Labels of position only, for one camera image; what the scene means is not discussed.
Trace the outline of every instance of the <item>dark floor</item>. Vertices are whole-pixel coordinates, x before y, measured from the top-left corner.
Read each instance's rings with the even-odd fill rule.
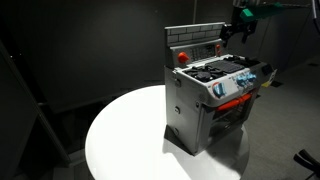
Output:
[[[301,149],[306,149],[320,160],[318,64],[320,60],[313,59],[278,75],[278,83],[274,86],[261,88],[260,97],[245,123],[250,142],[250,159],[243,180],[300,180],[312,173],[292,158]],[[28,179],[23,176],[14,180]],[[71,168],[55,167],[41,178],[91,179],[85,162]]]

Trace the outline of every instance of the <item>red button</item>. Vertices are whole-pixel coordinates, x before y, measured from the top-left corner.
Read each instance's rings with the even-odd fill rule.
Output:
[[[189,60],[189,57],[188,57],[188,55],[187,55],[185,52],[179,53],[179,55],[178,55],[178,61],[179,61],[180,63],[185,63],[185,62],[188,61],[188,60]]]

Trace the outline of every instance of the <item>white tabletop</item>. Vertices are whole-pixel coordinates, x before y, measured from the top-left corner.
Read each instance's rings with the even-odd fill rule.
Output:
[[[96,180],[240,179],[249,158],[245,128],[239,128],[197,156],[164,139],[165,87],[125,94],[92,123],[86,159]]]

